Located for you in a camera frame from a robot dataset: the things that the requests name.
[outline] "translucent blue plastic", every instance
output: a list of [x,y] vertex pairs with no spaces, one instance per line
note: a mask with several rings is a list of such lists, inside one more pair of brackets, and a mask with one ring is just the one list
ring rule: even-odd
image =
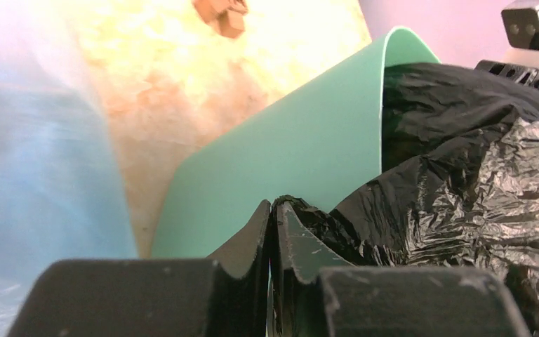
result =
[[48,0],[0,0],[0,337],[63,258],[137,256],[107,125]]

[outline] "beige floor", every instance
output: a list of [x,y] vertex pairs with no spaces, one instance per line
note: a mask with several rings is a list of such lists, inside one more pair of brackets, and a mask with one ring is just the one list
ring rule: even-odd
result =
[[141,256],[185,157],[370,41],[357,0],[248,0],[236,40],[190,0],[67,6],[107,109]]

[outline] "black plastic bag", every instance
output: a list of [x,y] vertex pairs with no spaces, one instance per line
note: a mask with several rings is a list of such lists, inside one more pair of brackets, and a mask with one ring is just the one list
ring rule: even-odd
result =
[[539,335],[539,91],[477,70],[385,70],[384,173],[299,218],[357,265],[473,265]]

